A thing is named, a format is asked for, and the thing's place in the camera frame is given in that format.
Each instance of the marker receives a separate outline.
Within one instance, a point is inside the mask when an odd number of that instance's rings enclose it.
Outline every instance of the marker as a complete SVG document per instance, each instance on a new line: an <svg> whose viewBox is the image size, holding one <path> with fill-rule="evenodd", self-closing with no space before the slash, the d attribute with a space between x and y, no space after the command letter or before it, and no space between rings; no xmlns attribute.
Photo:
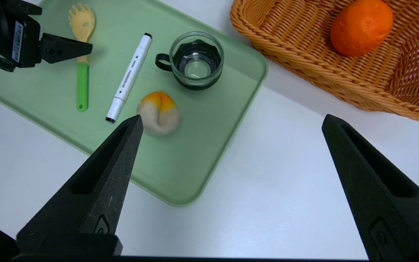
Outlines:
<svg viewBox="0 0 419 262"><path fill-rule="evenodd" d="M111 123L116 122L119 114L121 113L122 107L127 100L127 96L132 89L133 82L135 82L135 79L137 78L138 71L140 71L141 65L143 65L143 61L145 60L150 44L151 35L149 33L145 33L141 38L140 44L138 44L135 53L133 54L127 70L125 71L121 84L114 95L113 102L109 108L108 114L106 115L106 121L110 121Z"/></svg>

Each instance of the wicker basket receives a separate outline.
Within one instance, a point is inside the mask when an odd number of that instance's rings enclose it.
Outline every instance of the wicker basket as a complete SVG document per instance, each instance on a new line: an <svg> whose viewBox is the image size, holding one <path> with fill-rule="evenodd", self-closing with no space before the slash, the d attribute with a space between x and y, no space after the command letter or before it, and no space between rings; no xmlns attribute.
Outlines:
<svg viewBox="0 0 419 262"><path fill-rule="evenodd" d="M419 121L419 0L384 1L394 27L358 57L339 55L330 40L353 0L235 0L231 22L268 58L339 99Z"/></svg>

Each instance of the yellow spoon head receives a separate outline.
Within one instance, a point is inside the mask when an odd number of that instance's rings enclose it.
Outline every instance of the yellow spoon head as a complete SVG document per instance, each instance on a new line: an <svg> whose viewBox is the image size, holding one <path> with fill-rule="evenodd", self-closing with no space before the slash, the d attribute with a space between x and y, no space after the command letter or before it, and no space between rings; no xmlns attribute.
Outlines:
<svg viewBox="0 0 419 262"><path fill-rule="evenodd" d="M95 15L88 5L79 4L79 7L80 10L73 5L69 10L69 25L77 40L88 42L95 29Z"/></svg>

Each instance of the plastic spoon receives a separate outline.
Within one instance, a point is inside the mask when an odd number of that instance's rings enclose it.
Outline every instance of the plastic spoon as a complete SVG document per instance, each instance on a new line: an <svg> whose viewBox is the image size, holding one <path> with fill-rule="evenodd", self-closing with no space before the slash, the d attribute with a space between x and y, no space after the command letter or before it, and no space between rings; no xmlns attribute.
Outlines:
<svg viewBox="0 0 419 262"><path fill-rule="evenodd" d="M88 5L79 4L80 10L73 5L69 10L69 25L77 40L88 42L95 28L95 15ZM88 67L87 56L77 58L77 109L88 108Z"/></svg>

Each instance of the glass mug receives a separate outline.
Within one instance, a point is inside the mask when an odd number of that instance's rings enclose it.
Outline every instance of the glass mug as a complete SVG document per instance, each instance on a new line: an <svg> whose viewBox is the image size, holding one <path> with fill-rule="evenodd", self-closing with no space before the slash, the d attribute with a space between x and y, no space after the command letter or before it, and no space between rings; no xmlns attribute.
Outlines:
<svg viewBox="0 0 419 262"><path fill-rule="evenodd" d="M204 32L189 32L174 41L169 55L156 55L155 64L162 70L172 72L185 88L199 91L218 81L223 71L224 51L214 36Z"/></svg>

